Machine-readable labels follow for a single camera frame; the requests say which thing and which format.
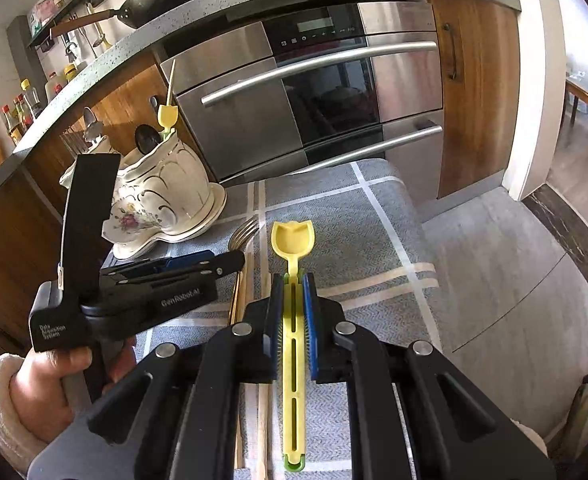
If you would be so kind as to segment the person's left forearm sleeve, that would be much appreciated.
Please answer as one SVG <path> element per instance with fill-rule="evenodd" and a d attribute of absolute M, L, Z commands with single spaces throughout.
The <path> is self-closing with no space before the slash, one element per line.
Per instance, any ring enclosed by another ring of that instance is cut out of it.
<path fill-rule="evenodd" d="M 24 359 L 0 356 L 0 479 L 25 479 L 27 469 L 46 444 L 21 422 L 11 398 L 11 379 Z"/>

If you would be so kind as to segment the person's left hand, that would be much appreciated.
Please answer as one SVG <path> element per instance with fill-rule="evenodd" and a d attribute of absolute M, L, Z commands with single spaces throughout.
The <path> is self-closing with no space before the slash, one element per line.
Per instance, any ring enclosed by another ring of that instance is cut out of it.
<path fill-rule="evenodd" d="M 10 397 L 21 424 L 37 439 L 50 443 L 74 419 L 62 380 L 82 373 L 92 363 L 89 347 L 36 352 L 30 349 L 10 380 Z"/>

